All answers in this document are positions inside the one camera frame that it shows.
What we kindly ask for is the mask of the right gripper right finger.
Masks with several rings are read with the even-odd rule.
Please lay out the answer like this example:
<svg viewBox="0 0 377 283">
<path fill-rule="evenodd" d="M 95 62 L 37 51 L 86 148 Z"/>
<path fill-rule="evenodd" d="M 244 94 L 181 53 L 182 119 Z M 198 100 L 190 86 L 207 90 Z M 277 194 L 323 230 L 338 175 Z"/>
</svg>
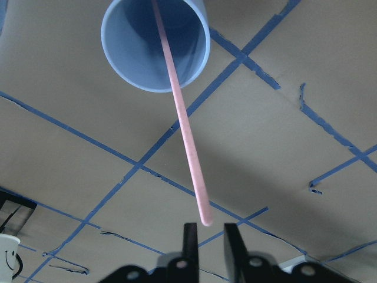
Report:
<svg viewBox="0 0 377 283">
<path fill-rule="evenodd" d="M 247 282 L 249 255 L 235 223 L 224 224 L 224 258 L 230 282 Z"/>
</svg>

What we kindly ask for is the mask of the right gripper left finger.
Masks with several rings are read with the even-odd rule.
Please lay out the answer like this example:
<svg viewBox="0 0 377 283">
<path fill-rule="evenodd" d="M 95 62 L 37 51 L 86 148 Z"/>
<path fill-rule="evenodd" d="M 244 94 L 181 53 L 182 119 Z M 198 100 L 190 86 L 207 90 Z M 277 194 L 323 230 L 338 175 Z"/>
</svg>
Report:
<svg viewBox="0 0 377 283">
<path fill-rule="evenodd" d="M 197 224 L 185 223 L 183 233 L 183 258 L 186 267 L 187 282 L 199 282 L 199 252 L 197 238 Z"/>
</svg>

